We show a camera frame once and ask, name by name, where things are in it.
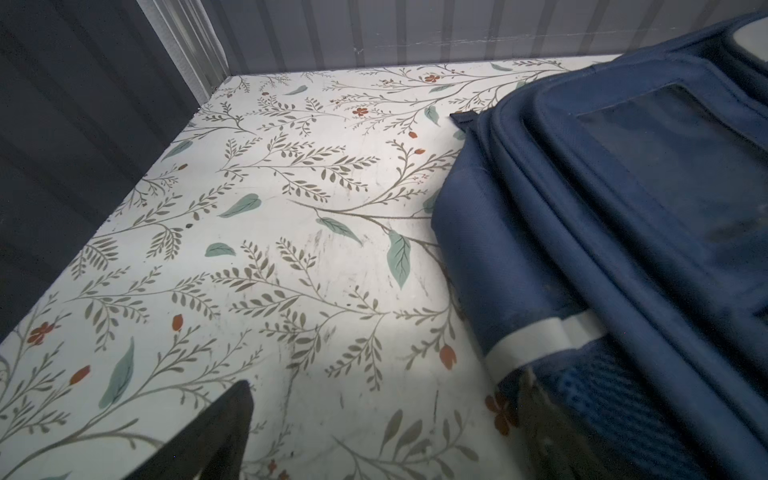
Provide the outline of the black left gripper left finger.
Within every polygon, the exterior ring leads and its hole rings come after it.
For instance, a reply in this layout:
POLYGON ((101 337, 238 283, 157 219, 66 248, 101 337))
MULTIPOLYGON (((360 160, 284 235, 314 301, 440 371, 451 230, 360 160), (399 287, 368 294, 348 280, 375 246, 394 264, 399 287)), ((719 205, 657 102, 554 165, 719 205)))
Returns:
POLYGON ((236 382, 128 477, 239 478, 253 409, 250 384, 236 382))

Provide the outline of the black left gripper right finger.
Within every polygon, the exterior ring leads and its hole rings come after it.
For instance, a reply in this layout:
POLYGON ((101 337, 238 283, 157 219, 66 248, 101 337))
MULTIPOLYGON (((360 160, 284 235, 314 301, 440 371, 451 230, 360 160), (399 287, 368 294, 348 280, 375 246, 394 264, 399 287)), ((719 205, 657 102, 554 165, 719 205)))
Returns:
POLYGON ((634 479, 636 470, 556 403, 532 369, 519 379, 519 425, 537 479, 634 479))

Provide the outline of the navy blue student backpack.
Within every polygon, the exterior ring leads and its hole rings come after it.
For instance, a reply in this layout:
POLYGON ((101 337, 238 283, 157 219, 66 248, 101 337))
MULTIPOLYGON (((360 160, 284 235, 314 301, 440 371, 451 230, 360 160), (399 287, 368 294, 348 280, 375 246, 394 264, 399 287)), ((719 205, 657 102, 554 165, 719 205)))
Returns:
POLYGON ((766 15, 452 119, 431 226, 503 416, 530 368, 634 479, 765 478, 766 15))

